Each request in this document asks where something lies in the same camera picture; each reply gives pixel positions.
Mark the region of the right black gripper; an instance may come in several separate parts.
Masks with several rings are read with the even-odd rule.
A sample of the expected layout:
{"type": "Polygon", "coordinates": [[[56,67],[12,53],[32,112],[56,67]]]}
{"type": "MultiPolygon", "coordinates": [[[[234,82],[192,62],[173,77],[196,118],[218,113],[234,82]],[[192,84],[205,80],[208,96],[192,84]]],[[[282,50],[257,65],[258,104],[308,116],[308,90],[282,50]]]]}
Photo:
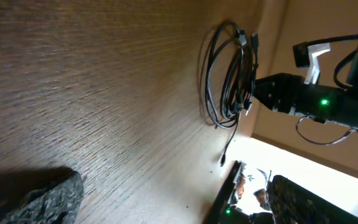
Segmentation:
{"type": "Polygon", "coordinates": [[[256,80],[254,96],[272,111],[289,113],[302,85],[302,76],[278,73],[256,80]]]}

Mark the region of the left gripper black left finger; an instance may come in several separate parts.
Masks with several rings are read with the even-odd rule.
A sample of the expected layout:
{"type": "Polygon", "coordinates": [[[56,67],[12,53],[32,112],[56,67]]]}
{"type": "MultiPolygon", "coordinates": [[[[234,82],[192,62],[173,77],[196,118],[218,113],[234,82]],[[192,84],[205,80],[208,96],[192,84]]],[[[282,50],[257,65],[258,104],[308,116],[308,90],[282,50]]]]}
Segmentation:
{"type": "Polygon", "coordinates": [[[0,224],[74,224],[83,196],[81,175],[73,171],[63,180],[28,193],[0,224]]]}

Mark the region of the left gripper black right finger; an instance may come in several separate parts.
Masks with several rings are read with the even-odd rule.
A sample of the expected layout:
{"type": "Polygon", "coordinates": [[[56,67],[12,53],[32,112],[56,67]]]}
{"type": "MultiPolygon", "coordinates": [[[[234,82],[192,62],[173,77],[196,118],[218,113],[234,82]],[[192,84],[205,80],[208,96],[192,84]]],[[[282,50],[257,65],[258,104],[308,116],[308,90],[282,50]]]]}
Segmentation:
{"type": "Polygon", "coordinates": [[[266,193],[275,224],[358,224],[357,216],[281,175],[268,183],[266,193]]]}

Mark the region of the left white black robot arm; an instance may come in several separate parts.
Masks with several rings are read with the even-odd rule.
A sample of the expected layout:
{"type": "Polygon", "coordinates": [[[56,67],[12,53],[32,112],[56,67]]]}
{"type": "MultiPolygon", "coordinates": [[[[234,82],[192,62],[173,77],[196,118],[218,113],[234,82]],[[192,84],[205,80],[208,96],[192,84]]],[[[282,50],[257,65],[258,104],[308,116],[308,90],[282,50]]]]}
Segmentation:
{"type": "MultiPolygon", "coordinates": [[[[255,192],[263,212],[250,215],[238,207],[245,164],[237,161],[219,190],[206,223],[358,224],[358,217],[329,203],[281,175],[268,177],[255,192]]],[[[83,182],[72,172],[56,183],[29,192],[0,223],[74,223],[83,199],[83,182]]]]}

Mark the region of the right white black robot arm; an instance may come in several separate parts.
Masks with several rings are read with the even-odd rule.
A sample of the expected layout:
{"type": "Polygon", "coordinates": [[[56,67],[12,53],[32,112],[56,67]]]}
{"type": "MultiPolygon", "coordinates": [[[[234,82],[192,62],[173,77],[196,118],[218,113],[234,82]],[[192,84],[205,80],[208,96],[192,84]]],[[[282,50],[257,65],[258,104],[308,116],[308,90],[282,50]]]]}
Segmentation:
{"type": "Polygon", "coordinates": [[[348,63],[351,69],[345,85],[306,84],[302,76],[278,73],[256,80],[254,96],[272,111],[347,126],[345,139],[358,132],[358,47],[338,63],[334,74],[348,63]]]}

